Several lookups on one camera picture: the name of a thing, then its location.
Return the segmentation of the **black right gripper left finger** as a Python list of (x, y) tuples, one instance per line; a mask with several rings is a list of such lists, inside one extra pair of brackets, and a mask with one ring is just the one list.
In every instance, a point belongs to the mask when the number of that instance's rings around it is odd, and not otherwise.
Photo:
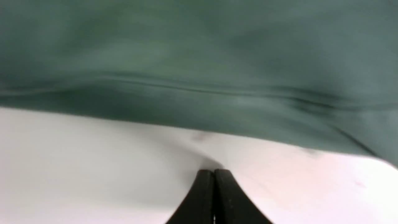
[(199, 170), (188, 194), (167, 223), (212, 224), (214, 188), (214, 173), (210, 170)]

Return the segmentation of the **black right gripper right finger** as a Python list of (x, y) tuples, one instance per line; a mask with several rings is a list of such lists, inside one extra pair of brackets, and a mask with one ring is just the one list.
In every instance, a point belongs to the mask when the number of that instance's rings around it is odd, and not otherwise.
[(227, 169), (216, 169), (215, 223), (216, 224), (271, 224), (255, 206)]

